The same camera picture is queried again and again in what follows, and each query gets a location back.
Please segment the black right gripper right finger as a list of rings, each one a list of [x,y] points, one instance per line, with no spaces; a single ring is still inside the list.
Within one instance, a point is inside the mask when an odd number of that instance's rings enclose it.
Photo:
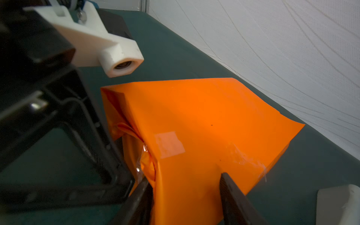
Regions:
[[[226,225],[267,225],[268,222],[255,209],[229,174],[222,173],[219,190]]]

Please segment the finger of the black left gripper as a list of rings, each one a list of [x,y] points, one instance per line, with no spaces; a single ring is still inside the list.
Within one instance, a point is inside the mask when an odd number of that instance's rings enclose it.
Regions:
[[[133,183],[79,70],[1,77],[1,212],[118,204]]]

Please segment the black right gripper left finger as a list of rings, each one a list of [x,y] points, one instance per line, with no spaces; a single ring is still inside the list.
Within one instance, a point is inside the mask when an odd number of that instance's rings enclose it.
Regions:
[[[153,204],[152,186],[144,177],[109,225],[149,225]]]

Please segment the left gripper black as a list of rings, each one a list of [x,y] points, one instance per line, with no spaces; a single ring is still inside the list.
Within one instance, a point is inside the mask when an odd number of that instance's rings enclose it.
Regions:
[[[35,7],[48,1],[1,1],[1,168],[28,147],[48,102],[41,83],[67,67],[75,48]]]

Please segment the clear tape piece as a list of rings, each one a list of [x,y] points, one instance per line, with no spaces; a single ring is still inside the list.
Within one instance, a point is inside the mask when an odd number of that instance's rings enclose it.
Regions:
[[[183,143],[175,131],[155,134],[157,158],[164,159],[185,153]]]

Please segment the orange wrapping paper sheet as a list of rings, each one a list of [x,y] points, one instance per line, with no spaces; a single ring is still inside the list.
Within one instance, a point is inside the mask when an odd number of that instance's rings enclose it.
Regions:
[[[247,194],[303,128],[234,78],[131,82],[101,96],[131,173],[152,186],[153,225],[218,224],[221,174]],[[186,152],[158,159],[154,136],[171,131]]]

